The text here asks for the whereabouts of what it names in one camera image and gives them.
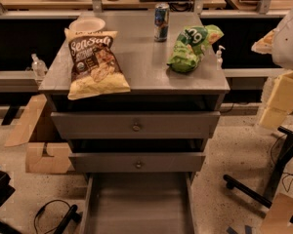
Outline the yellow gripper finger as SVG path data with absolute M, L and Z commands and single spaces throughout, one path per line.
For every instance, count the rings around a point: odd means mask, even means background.
M 274 37 L 275 30 L 268 32 L 263 38 L 255 42 L 251 50 L 258 54 L 271 54 L 272 53 L 272 40 Z

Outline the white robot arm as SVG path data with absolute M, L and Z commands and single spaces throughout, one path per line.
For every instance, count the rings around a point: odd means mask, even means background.
M 277 27 L 253 44 L 251 50 L 258 54 L 270 54 L 274 64 L 293 69 L 293 8 Z

